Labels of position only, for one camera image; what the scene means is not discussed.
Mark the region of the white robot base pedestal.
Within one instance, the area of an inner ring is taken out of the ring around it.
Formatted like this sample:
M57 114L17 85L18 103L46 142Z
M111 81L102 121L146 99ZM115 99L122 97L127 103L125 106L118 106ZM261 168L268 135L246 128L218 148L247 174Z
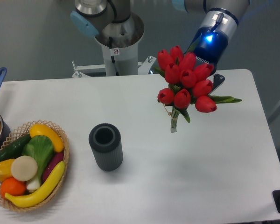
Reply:
M107 77L154 74L156 57L138 61L138 46L144 35L144 23L138 15L131 13L126 21L110 23L100 32L77 12L72 12L70 18L82 34L95 38L104 60L104 65L78 66L77 72L104 72Z

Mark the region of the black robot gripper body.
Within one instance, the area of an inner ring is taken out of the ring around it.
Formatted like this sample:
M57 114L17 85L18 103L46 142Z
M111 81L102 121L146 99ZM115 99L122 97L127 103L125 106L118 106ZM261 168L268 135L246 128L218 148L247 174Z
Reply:
M196 66L203 63L213 65L213 75L217 70L217 63L228 45L227 36L219 31L212 31L211 28L199 28L194 36L188 52L196 55Z

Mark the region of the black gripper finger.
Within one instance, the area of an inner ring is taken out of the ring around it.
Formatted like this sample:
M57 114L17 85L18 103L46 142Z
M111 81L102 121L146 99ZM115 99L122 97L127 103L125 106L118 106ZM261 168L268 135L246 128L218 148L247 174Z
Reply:
M224 82L224 76L221 74L214 74L213 75L213 87L209 94L212 94L222 83Z

